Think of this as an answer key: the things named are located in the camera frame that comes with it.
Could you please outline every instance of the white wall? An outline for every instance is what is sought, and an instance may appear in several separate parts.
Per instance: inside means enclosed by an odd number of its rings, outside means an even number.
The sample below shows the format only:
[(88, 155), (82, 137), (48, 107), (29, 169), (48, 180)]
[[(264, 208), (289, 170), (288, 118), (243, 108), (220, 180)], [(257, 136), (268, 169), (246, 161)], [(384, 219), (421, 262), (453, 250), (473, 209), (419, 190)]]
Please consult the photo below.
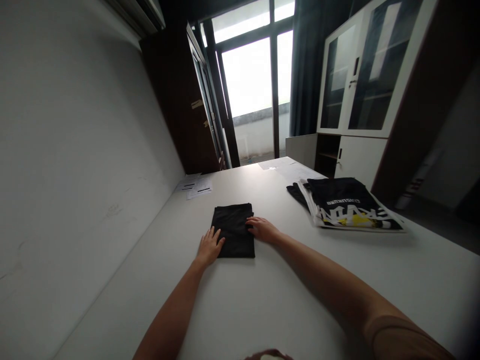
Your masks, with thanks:
[[(235, 126), (238, 157), (249, 159), (274, 153), (273, 117)], [(285, 151), (285, 138), (290, 133), (290, 113), (278, 116), (278, 133), (280, 137), (280, 151)]]
[(49, 359), (184, 171), (101, 1), (2, 1), (0, 49), (0, 359)]
[(469, 75), (434, 147), (443, 154), (418, 194), (454, 209), (480, 178), (480, 61)]

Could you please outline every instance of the brown sleeve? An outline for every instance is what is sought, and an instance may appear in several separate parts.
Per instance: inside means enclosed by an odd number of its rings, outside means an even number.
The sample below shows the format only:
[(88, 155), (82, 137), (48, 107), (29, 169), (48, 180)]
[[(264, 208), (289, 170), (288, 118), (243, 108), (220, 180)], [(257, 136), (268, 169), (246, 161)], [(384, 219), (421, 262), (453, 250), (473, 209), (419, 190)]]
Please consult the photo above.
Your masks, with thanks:
[(395, 316), (374, 320), (366, 337), (376, 360), (455, 359), (417, 325)]

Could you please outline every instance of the left hand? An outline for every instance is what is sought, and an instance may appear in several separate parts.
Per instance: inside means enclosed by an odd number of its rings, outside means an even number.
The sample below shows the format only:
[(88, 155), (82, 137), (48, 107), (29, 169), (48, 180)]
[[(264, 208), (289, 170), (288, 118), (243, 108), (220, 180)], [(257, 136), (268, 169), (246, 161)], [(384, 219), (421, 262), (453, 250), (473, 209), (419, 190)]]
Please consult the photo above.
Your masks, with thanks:
[(220, 250), (225, 243), (225, 238), (222, 237), (217, 244), (217, 240), (220, 236), (220, 229), (215, 232), (215, 226), (212, 226), (204, 236), (201, 237), (200, 247), (198, 248), (198, 254), (196, 261), (207, 267), (212, 264), (219, 256)]

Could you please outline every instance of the white cabinet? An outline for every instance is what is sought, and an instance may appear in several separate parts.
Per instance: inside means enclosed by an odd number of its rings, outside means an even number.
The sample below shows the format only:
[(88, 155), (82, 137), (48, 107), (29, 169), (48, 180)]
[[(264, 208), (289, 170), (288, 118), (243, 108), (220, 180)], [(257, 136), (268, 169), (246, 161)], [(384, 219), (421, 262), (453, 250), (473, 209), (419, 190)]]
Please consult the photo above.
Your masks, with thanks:
[(383, 138), (342, 136), (335, 178), (355, 178), (370, 190), (386, 144)]
[(287, 137), (285, 139), (286, 156), (314, 170), (317, 151), (317, 134)]
[(327, 178), (355, 178), (374, 184), (387, 139), (333, 134), (288, 137), (286, 155)]
[(388, 138), (437, 0), (373, 0), (325, 40), (317, 132)]

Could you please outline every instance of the hand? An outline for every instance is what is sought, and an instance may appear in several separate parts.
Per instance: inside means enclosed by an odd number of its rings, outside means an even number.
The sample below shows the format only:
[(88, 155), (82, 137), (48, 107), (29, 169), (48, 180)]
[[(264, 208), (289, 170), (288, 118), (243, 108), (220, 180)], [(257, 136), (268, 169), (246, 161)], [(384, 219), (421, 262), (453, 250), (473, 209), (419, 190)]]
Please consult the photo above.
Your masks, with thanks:
[(222, 237), (217, 244), (219, 236), (220, 229), (215, 232), (215, 226), (212, 226), (206, 234), (201, 237), (198, 254), (196, 255), (195, 260), (205, 267), (212, 264), (220, 254), (225, 238)]
[(254, 228), (249, 228), (248, 231), (257, 239), (266, 243), (274, 244), (282, 236), (282, 233), (270, 221), (263, 217), (248, 217), (245, 224), (254, 226)]

